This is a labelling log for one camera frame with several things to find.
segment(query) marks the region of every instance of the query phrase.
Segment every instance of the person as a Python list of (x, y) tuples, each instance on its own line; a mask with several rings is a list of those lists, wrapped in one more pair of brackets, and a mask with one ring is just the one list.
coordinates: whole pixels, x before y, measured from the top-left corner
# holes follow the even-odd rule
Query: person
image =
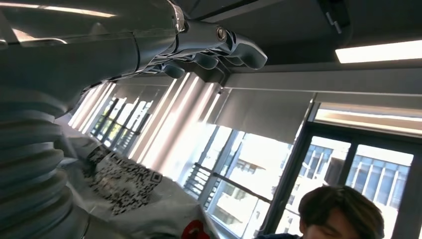
[(381, 211), (347, 186), (322, 186), (303, 196), (299, 204), (300, 232), (260, 236), (257, 239), (382, 239)]

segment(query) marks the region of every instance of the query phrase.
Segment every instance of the fluorescent light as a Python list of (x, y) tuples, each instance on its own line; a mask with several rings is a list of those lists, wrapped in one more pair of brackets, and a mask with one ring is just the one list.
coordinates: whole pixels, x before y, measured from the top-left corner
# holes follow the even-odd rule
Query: fluorescent light
[(100, 11), (92, 11), (92, 10), (86, 10), (86, 9), (77, 9), (77, 8), (60, 7), (60, 6), (44, 6), (44, 5), (12, 3), (12, 2), (0, 2), (0, 6), (45, 9), (45, 10), (52, 10), (52, 11), (64, 11), (64, 12), (72, 12), (72, 13), (78, 13), (78, 14), (84, 14), (84, 15), (91, 15), (91, 16), (101, 16), (101, 17), (115, 16), (114, 14), (109, 14), (109, 13), (100, 12)]
[(422, 40), (337, 49), (341, 63), (393, 61), (422, 58)]

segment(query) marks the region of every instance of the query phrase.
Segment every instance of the railing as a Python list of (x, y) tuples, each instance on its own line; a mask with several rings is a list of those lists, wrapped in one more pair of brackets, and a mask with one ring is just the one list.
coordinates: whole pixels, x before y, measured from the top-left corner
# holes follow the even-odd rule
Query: railing
[(210, 177), (216, 177), (217, 181), (214, 184), (210, 195), (207, 198), (206, 203), (204, 204), (204, 208), (208, 207), (208, 204), (211, 202), (220, 182), (223, 180), (231, 185), (233, 185), (234, 187), (243, 190), (244, 192), (257, 197), (258, 199), (262, 200), (263, 202), (266, 203), (271, 203), (271, 200), (269, 200), (266, 197), (263, 197), (253, 191), (251, 191), (250, 189), (230, 180), (229, 178), (226, 178), (216, 172), (213, 172), (212, 170), (205, 168), (203, 166), (201, 166), (198, 163), (195, 163), (193, 168), (192, 168), (192, 172), (189, 176), (189, 178), (187, 179), (185, 185), (184, 185), (184, 189), (187, 193), (189, 193), (190, 195), (192, 195), (194, 198), (198, 199), (199, 195), (201, 194), (202, 190), (204, 189), (205, 183), (208, 181), (208, 179)]

